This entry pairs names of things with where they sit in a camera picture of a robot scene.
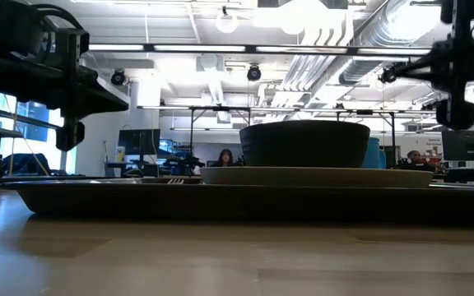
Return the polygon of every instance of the table surface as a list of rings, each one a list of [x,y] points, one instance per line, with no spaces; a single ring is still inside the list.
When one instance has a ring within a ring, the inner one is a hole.
[[[0,191],[0,295],[474,296],[474,230],[53,220]]]

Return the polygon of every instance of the fork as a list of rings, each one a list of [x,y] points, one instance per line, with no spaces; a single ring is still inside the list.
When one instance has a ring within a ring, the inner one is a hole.
[[[180,184],[184,184],[184,180],[183,179],[172,178],[171,180],[168,181],[168,184],[180,185]]]

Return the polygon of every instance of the blue cup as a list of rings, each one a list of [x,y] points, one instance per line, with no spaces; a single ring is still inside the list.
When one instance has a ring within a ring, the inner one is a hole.
[[[385,169],[387,164],[385,162],[385,152],[379,149],[379,139],[369,138],[367,151],[363,160],[362,168],[364,169]]]

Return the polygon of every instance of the tray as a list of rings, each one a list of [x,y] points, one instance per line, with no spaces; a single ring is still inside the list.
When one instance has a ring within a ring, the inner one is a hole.
[[[429,188],[205,185],[199,179],[4,183],[40,215],[158,220],[474,225],[474,186]]]

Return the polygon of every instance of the woman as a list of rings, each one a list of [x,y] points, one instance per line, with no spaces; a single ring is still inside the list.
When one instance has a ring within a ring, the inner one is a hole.
[[[219,154],[219,161],[214,165],[215,167],[225,167],[234,165],[234,156],[230,149],[224,149]]]

